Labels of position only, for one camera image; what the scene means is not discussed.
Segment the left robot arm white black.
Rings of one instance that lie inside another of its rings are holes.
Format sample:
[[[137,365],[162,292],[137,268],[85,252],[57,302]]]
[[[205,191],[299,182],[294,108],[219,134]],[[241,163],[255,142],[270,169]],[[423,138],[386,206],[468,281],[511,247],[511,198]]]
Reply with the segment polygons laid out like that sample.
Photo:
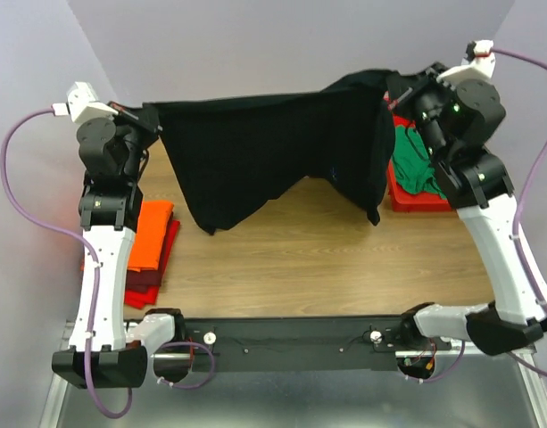
[[[107,105],[105,116],[84,120],[76,133],[85,167],[80,225],[90,246],[68,348],[52,357],[56,375],[87,390],[140,387],[156,347],[174,352],[186,339],[177,309],[149,312],[137,335],[125,330],[127,267],[143,200],[140,164],[162,127],[152,107]]]

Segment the black t shirt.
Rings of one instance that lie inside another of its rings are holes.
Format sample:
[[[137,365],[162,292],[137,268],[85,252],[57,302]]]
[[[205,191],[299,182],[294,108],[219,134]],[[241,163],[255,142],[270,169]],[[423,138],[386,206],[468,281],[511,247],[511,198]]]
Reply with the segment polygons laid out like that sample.
[[[195,223],[229,230],[305,177],[377,224],[395,143],[387,70],[309,93],[157,102],[161,140]]]

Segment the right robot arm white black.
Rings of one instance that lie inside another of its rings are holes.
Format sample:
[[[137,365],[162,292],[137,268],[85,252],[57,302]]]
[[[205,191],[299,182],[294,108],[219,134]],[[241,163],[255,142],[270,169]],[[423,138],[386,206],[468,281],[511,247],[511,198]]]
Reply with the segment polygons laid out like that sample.
[[[435,63],[386,80],[391,111],[415,125],[435,179],[477,247],[494,300],[475,306],[423,303],[402,314],[400,343],[411,350],[430,338],[469,341],[484,354],[519,350],[547,332],[547,285],[521,227],[510,176],[486,148],[506,116],[489,78],[469,66]]]

